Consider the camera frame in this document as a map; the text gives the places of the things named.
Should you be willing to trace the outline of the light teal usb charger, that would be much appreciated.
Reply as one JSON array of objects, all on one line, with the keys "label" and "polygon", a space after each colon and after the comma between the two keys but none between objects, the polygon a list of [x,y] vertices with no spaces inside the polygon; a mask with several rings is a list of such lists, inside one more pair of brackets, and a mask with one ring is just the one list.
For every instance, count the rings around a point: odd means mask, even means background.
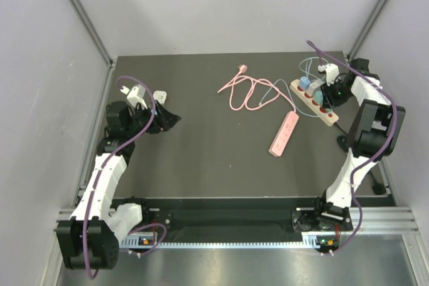
[{"label": "light teal usb charger", "polygon": [[323,105],[323,101],[324,101],[324,97],[323,97],[323,93],[321,92],[316,92],[314,94],[314,102],[320,106]]}]

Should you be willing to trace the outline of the beige red power strip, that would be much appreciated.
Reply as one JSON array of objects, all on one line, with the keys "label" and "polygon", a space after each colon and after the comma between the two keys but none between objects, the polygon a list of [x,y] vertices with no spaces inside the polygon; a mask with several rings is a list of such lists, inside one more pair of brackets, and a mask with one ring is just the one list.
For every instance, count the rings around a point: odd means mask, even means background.
[{"label": "beige red power strip", "polygon": [[316,118],[319,118],[329,127],[333,126],[339,120],[339,116],[334,111],[325,109],[317,104],[313,98],[309,97],[298,85],[298,79],[292,81],[290,83],[290,90],[314,113]]}]

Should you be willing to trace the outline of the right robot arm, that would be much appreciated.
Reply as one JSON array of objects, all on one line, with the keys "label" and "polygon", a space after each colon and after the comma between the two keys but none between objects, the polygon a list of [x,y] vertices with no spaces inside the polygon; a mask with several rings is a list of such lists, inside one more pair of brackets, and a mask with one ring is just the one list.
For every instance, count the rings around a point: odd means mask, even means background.
[{"label": "right robot arm", "polygon": [[378,75],[369,72],[369,61],[362,58],[351,60],[349,73],[323,84],[321,91],[326,110],[341,106],[352,96],[359,105],[347,134],[346,161],[312,214],[314,224],[326,230],[349,217],[352,197],[366,174],[393,151],[406,110],[402,106],[393,108],[390,99],[380,93]]}]

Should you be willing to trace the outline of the pink power strip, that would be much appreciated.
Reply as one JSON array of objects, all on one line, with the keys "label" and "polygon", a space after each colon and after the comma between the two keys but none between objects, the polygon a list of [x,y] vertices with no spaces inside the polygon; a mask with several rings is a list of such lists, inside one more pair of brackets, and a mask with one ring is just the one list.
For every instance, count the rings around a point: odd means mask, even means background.
[{"label": "pink power strip", "polygon": [[269,148],[269,153],[274,157],[281,157],[292,133],[298,123],[299,115],[290,111],[284,118],[278,132],[276,133],[274,140]]}]

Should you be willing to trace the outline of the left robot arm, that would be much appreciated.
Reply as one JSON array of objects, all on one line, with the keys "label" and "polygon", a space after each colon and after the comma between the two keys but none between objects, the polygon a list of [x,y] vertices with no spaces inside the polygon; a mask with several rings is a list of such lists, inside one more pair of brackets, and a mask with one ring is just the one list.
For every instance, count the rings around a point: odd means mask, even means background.
[{"label": "left robot arm", "polygon": [[113,196],[142,134],[169,131],[180,121],[159,102],[153,110],[141,103],[129,106],[115,101],[106,107],[107,124],[97,146],[95,166],[69,219],[59,221],[56,236],[66,268],[87,271],[112,269],[117,262],[119,246],[135,227],[145,230],[152,221],[149,210],[128,203],[111,213]]}]

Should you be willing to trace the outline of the white square plug adapter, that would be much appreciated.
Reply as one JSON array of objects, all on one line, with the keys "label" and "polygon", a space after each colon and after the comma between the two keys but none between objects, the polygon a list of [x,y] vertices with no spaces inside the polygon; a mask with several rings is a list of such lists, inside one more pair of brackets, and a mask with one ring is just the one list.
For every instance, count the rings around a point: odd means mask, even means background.
[{"label": "white square plug adapter", "polygon": [[164,104],[166,103],[167,97],[168,97],[168,94],[166,91],[163,91],[163,90],[154,91],[154,95],[153,95],[154,100],[159,102],[162,106],[164,106]]}]

